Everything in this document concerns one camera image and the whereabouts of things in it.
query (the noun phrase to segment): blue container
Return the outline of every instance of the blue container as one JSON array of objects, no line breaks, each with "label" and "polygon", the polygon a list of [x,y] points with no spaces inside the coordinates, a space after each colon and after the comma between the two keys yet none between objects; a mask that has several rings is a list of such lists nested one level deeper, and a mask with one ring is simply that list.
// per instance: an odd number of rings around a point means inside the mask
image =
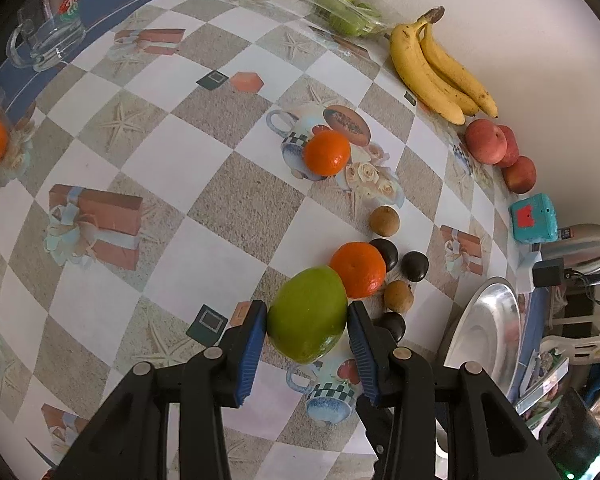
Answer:
[{"label": "blue container", "polygon": [[513,237],[520,243],[539,244],[558,239],[554,205],[544,193],[518,200],[509,210],[513,222]]}]

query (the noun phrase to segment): table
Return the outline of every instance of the table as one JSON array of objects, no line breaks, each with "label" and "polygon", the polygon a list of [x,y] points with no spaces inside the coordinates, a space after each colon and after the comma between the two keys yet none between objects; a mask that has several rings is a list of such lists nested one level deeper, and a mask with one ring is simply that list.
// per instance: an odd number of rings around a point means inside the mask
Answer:
[{"label": "table", "polygon": [[[35,101],[27,171],[0,188],[0,450],[21,479],[57,463],[133,364],[186,362],[202,308],[230,319],[270,304],[291,276],[370,240],[366,218],[393,206],[400,254],[425,253],[400,344],[433,359],[450,317],[489,277],[515,286],[521,248],[495,168],[463,151],[387,62],[386,44],[350,44],[289,0],[80,0],[88,34],[45,73],[0,69],[15,122]],[[182,28],[176,54],[112,59],[122,30]],[[362,130],[350,174],[319,182],[283,158],[277,110],[339,110]],[[85,257],[59,266],[43,247],[55,184],[142,197],[136,270]],[[446,271],[443,226],[480,238],[480,275]],[[392,271],[388,280],[399,277]],[[372,316],[381,297],[365,300]],[[234,479],[369,478],[375,460],[353,415],[319,428],[265,346],[253,392],[224,410]],[[168,463],[177,477],[178,406]]]}]

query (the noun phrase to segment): screw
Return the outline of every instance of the screw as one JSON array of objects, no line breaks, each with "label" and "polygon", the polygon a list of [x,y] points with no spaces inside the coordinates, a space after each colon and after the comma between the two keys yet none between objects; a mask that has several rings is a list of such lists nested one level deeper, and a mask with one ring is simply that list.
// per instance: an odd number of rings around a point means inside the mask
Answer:
[{"label": "screw", "polygon": [[464,369],[470,374],[477,375],[482,371],[482,365],[475,361],[468,361],[464,364]]},{"label": "screw", "polygon": [[133,371],[136,375],[147,375],[151,371],[151,365],[148,362],[143,361],[134,366]]},{"label": "screw", "polygon": [[405,346],[398,346],[394,348],[394,357],[401,360],[406,360],[411,357],[411,350]]},{"label": "screw", "polygon": [[218,359],[222,357],[222,349],[219,346],[210,346],[205,350],[205,357],[207,359]]}]

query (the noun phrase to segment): mug handle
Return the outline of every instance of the mug handle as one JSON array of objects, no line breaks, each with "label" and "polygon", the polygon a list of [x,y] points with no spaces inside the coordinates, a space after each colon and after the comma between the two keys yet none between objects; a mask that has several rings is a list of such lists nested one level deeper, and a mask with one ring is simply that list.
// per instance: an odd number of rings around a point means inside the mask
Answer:
[{"label": "mug handle", "polygon": [[283,118],[285,118],[285,123],[287,123],[290,128],[293,127],[293,124],[298,120],[298,118],[295,115],[290,114],[289,112],[285,112],[284,110],[272,110],[267,114],[267,117],[265,118],[265,120],[267,121],[267,126],[271,128],[272,131],[276,132],[280,137],[284,137],[286,139],[289,133],[291,133],[291,130],[284,131],[274,126],[272,118],[276,115],[280,115]]},{"label": "mug handle", "polygon": [[[293,364],[291,365],[287,370],[286,370],[286,385],[291,388],[292,390],[295,390],[296,392],[300,392],[303,395],[308,395],[310,394],[313,390],[314,387],[311,383],[309,383],[308,386],[300,386],[300,384],[297,384],[294,382],[293,380],[293,373],[299,368],[301,367],[301,365],[299,364]],[[310,364],[308,365],[309,370],[312,371],[312,373],[315,375],[315,377],[318,377],[318,368],[314,365],[314,364]]]},{"label": "mug handle", "polygon": [[29,60],[26,60],[20,57],[20,54],[18,54],[18,51],[16,49],[16,40],[18,39],[18,34],[20,34],[20,31],[23,29],[26,23],[27,22],[24,21],[23,23],[19,24],[16,28],[14,28],[13,32],[9,37],[9,41],[7,41],[7,57],[18,68],[26,68],[35,64],[35,60],[31,58],[29,58]]}]

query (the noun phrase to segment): plastic container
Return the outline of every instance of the plastic container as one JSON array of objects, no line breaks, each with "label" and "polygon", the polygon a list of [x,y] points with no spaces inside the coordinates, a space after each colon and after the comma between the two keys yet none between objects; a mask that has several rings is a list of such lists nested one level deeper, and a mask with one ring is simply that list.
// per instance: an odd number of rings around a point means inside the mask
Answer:
[{"label": "plastic container", "polygon": [[309,5],[321,25],[340,36],[364,37],[392,30],[400,15],[381,0],[295,0],[299,11]]}]

